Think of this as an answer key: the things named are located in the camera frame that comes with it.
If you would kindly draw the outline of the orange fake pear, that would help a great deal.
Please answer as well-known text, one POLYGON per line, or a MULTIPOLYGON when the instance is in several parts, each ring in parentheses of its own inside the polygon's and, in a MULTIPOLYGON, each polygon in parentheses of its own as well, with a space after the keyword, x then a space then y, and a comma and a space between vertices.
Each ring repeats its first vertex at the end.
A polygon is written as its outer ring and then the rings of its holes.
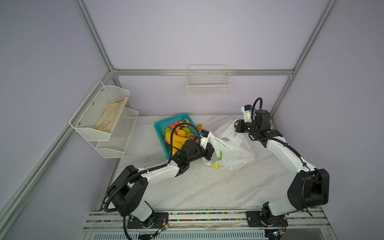
POLYGON ((201 124, 197 125, 197 128, 198 128, 199 132, 201 132, 203 130, 203 126, 201 124))

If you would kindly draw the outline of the white plastic bag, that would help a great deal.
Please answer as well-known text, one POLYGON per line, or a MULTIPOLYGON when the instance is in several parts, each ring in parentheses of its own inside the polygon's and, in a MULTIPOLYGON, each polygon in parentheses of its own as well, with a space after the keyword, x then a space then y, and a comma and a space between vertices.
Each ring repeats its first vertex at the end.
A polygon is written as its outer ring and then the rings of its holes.
POLYGON ((256 160, 248 135, 237 133, 235 120, 225 123, 213 133, 209 133, 208 143, 214 148, 213 156, 203 163, 215 169, 232 171, 256 160))

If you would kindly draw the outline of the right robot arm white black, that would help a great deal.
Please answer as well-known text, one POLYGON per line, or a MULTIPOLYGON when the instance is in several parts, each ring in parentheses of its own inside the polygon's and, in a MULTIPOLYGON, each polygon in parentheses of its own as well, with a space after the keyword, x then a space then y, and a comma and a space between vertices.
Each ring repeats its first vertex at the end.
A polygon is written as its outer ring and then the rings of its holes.
POLYGON ((246 133, 252 141, 260 142, 271 151, 293 176, 287 193, 278 200, 263 204, 262 225, 272 226, 285 215, 322 206, 329 201, 330 175, 308 163, 288 144, 278 130, 271 128, 270 113, 251 105, 242 107, 244 118, 235 122, 237 133, 246 133))

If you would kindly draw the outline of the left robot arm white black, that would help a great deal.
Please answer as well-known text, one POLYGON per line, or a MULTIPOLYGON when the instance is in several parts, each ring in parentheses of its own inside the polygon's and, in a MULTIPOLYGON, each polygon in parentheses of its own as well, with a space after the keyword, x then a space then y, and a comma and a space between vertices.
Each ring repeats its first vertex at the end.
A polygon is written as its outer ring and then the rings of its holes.
POLYGON ((147 169, 127 166, 108 188, 103 211, 118 212, 122 217, 131 216, 142 223, 153 220, 155 212, 143 200, 148 185, 180 176, 189 169, 191 162, 201 158, 210 161, 214 153, 210 143, 202 145, 195 140, 187 140, 163 164, 147 169))

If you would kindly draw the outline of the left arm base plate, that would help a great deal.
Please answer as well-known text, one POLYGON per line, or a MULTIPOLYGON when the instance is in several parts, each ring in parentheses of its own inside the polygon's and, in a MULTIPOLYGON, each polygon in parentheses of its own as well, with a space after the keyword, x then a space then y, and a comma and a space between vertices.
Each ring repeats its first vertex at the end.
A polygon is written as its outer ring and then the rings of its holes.
POLYGON ((154 212, 144 222, 133 216, 126 217, 128 229, 160 229, 169 221, 169 213, 154 212))

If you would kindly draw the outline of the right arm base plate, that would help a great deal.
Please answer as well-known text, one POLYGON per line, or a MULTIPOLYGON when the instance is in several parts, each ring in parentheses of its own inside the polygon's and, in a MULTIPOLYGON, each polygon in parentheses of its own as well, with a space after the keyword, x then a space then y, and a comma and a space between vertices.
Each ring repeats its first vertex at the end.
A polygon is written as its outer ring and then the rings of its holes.
POLYGON ((246 219, 249 227, 283 227, 288 225, 285 216, 269 216, 262 211, 247 211, 246 219))

